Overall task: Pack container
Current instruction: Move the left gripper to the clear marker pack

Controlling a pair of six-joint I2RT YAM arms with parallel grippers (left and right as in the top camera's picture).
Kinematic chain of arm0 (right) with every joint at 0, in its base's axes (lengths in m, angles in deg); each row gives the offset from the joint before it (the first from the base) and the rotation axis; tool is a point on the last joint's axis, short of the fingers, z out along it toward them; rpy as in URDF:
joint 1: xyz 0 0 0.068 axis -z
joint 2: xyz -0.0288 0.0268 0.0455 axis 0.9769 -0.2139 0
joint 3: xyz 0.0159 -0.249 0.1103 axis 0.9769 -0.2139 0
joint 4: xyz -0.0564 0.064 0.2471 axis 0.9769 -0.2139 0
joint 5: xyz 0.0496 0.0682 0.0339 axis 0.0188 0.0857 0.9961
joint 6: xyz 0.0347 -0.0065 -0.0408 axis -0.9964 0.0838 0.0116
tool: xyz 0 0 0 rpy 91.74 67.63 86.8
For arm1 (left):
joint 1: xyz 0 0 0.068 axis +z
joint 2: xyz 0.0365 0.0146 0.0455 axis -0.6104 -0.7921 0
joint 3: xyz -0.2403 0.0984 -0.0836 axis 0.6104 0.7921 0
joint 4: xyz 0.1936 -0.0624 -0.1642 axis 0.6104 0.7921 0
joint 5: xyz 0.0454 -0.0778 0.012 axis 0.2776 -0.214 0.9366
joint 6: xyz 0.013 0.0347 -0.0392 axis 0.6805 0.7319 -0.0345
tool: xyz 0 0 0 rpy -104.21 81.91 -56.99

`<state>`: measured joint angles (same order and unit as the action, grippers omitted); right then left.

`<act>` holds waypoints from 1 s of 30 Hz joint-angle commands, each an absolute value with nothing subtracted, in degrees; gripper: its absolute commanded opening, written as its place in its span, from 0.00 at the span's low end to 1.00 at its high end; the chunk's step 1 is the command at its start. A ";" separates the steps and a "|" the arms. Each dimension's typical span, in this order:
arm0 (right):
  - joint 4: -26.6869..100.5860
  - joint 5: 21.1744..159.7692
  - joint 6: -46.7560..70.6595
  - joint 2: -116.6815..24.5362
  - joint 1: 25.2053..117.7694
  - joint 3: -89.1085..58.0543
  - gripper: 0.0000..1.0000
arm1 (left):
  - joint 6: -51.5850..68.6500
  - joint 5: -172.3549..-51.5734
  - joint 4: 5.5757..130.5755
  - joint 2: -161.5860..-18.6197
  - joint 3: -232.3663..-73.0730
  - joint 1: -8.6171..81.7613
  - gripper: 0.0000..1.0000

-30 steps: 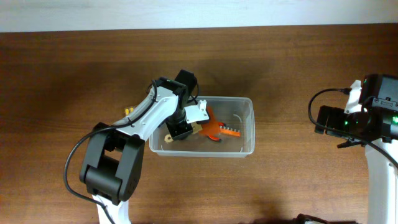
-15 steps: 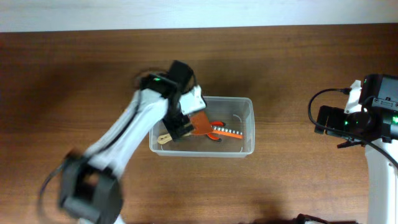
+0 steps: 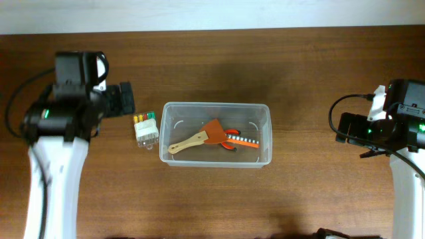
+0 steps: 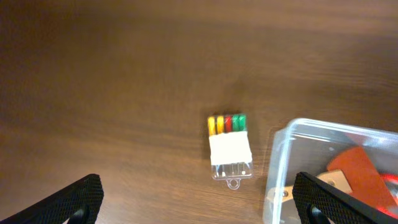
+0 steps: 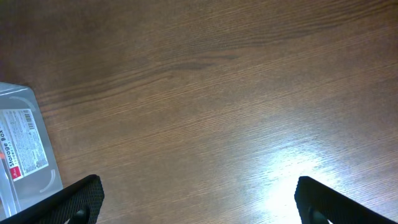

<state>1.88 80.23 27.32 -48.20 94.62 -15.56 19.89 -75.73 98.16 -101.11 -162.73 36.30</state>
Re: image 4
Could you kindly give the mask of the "orange scraper with wooden handle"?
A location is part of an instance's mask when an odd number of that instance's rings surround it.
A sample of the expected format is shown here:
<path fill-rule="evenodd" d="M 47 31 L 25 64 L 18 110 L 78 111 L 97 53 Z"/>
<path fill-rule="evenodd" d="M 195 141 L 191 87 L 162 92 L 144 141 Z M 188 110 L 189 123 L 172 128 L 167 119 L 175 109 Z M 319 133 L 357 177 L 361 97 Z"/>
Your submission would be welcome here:
<path fill-rule="evenodd" d="M 397 176 L 397 152 L 361 146 L 330 148 L 293 147 L 286 160 L 281 185 L 267 183 L 266 202 L 282 205 L 293 199 L 293 181 L 304 171 L 368 204 L 371 207 L 388 207 L 396 203 L 380 174 Z"/>

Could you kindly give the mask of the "clear case of coloured screwdrivers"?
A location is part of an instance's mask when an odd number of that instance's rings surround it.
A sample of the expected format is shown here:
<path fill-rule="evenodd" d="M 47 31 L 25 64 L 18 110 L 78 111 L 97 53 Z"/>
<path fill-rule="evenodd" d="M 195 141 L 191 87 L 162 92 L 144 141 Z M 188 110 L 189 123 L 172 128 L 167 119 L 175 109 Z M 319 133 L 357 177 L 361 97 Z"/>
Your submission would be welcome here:
<path fill-rule="evenodd" d="M 212 178 L 231 190 L 254 175 L 245 114 L 218 114 L 207 118 Z"/>

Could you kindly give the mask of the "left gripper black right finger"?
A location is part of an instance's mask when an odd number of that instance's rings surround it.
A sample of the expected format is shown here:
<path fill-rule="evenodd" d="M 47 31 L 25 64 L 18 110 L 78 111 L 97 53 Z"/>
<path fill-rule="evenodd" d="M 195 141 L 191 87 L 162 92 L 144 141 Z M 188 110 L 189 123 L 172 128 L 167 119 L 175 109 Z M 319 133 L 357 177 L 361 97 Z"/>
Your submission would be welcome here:
<path fill-rule="evenodd" d="M 394 224 L 397 219 L 306 173 L 296 175 L 293 199 L 300 221 L 312 223 Z"/>

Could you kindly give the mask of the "clear plastic storage container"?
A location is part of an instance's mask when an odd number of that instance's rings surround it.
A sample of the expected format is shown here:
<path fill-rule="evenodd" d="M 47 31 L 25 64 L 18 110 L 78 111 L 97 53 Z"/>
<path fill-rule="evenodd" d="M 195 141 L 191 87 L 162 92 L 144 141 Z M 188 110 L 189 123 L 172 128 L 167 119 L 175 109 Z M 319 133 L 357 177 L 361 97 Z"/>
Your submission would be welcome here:
<path fill-rule="evenodd" d="M 275 133 L 269 163 L 264 223 L 300 223 L 293 200 L 279 188 L 293 185 L 298 172 L 318 175 L 343 151 L 361 146 L 382 173 L 397 173 L 397 133 L 313 119 L 292 120 Z"/>

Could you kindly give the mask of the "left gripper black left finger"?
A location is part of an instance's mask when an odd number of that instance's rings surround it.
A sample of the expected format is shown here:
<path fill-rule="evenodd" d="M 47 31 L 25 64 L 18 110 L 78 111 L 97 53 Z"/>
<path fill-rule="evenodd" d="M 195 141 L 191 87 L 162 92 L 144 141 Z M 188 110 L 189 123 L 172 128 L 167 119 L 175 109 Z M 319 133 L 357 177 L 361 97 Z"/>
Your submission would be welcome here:
<path fill-rule="evenodd" d="M 104 198 L 98 174 L 89 174 L 1 223 L 95 223 Z"/>

